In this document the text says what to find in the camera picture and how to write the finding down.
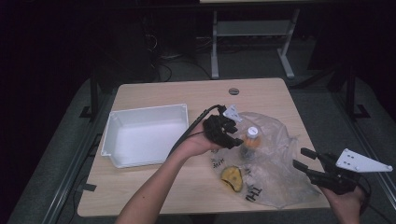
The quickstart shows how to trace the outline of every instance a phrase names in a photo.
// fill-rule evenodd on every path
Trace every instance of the gray floor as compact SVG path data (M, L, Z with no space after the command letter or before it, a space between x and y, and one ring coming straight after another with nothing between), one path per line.
M259 48L242 49L235 53L219 55L220 79L281 77L287 85L297 84L316 71L307 71L310 54L315 46L314 40L293 40L288 53L291 67L296 78L285 77L281 63L276 55L276 41L268 41ZM172 69L169 81L207 80L210 72L210 54L197 54L196 60L178 58L165 63ZM162 80L167 79L169 70L159 67ZM361 80L357 80L356 103L364 105L371 115L370 119L350 122L342 105L344 93L331 93L325 88L328 77L321 79L304 90L290 90L290 94L303 119L305 128L318 152L340 153L348 147L367 155L367 146L384 163L396 167L396 124L375 99L372 90ZM35 174L9 220L9 223L113 223L114 217L79 217L76 214L81 192L80 183L85 183L91 169L92 147L97 134L103 132L106 116L110 111L117 90L111 94L99 94L100 113L94 122L79 118L82 108L90 105L90 85L87 80L76 93L67 109L58 130L37 166ZM362 141L360 132L364 133ZM76 155L88 155L86 160L76 160ZM68 180L68 174L78 173L75 181ZM395 172L389 174L392 182ZM396 211L389 201L377 174L367 175L373 188L371 204L390 220L396 220ZM62 184L73 186L68 197L60 198ZM62 210L49 213L54 203L63 204ZM300 211L278 211L268 213L229 214L217 217L217 223L336 223L329 209ZM373 209L368 208L361 217L361 223L386 223Z

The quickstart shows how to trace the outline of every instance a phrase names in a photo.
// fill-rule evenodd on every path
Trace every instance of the forearm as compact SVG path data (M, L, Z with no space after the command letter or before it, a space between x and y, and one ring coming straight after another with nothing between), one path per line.
M154 223L187 158L175 151L125 205L117 223Z

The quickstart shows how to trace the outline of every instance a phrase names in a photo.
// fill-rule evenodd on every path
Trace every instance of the yellow object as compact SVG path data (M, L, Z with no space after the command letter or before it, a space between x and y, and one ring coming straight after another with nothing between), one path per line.
M229 166L221 172L221 180L230 186L233 191L239 192L243 186L241 171L236 166Z

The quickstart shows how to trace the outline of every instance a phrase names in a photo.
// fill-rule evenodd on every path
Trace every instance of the dark background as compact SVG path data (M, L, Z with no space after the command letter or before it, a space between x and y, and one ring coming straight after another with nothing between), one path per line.
M355 2L348 7L303 7L295 37L318 39L313 69L340 60L353 64L396 119L396 8L390 1ZM102 91L109 91L121 83L154 79L150 63L156 58L146 51L139 15L104 15L76 6L77 1L0 3L1 223L7 221L85 80L95 74ZM176 40L167 44L178 43L191 56L196 33L210 32L207 12L157 13L155 18L150 25L159 29L163 40Z

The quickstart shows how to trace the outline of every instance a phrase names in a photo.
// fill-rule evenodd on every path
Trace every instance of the clear plastic bag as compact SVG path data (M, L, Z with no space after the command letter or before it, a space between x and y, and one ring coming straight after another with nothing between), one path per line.
M254 203L283 208L315 200L318 191L305 174L292 166L297 139L289 137L286 126L262 114L243 112L239 116L243 120L236 124L238 132L232 137L243 139L248 128L254 126L259 130L261 143L249 158L241 153L243 146L213 151L211 160L219 178L225 168L239 168L243 185L236 193Z

